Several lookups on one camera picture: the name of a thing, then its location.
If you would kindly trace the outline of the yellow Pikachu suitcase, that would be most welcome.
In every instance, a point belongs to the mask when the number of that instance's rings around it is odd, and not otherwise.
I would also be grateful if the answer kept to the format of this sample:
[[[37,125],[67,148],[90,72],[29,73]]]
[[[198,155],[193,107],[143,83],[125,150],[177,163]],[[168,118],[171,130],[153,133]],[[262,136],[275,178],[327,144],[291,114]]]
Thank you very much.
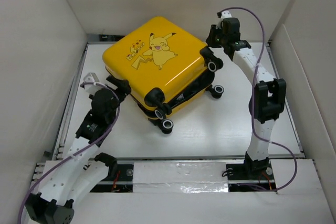
[[[170,117],[209,92],[221,98],[224,88],[214,85],[215,72],[224,65],[206,43],[164,17],[154,17],[121,38],[102,55],[105,69],[128,80],[131,97],[164,134]]]

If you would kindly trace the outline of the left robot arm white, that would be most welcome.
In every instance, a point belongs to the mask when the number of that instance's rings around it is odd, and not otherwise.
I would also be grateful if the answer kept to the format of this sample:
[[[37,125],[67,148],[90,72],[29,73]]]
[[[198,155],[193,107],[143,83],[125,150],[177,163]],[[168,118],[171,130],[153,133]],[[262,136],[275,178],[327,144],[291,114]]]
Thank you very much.
[[[89,93],[91,108],[75,133],[74,141],[61,162],[42,175],[48,182],[29,192],[25,208],[37,223],[71,223],[78,203],[105,180],[117,175],[117,159],[98,150],[115,125],[120,104],[131,93],[126,80],[108,76],[115,89],[99,82],[93,73],[80,85]]]

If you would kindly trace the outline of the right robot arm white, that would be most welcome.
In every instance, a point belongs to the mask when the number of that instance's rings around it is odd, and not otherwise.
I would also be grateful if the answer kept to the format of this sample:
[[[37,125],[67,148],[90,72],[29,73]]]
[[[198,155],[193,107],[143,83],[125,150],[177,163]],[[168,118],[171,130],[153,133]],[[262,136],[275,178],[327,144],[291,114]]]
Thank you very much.
[[[286,82],[269,73],[254,54],[251,45],[241,40],[237,18],[227,16],[212,25],[206,43],[212,48],[223,48],[252,86],[249,102],[252,134],[242,168],[246,177],[255,178],[269,163],[271,133],[284,111]]]

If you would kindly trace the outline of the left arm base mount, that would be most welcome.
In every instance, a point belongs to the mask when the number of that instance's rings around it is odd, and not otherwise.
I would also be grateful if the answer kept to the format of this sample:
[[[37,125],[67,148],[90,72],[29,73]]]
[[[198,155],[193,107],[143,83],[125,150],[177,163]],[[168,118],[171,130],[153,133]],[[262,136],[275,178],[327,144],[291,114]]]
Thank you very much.
[[[97,183],[91,193],[131,193],[133,192],[133,164],[118,164],[115,172],[109,170],[108,176]]]

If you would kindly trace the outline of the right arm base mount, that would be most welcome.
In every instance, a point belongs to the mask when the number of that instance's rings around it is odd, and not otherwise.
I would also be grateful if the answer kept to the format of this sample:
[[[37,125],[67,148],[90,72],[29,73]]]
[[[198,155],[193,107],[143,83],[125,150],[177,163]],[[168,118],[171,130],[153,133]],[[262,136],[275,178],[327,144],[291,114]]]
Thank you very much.
[[[222,177],[227,178],[229,192],[254,192],[277,189],[271,166],[249,173],[244,164],[226,164]]]

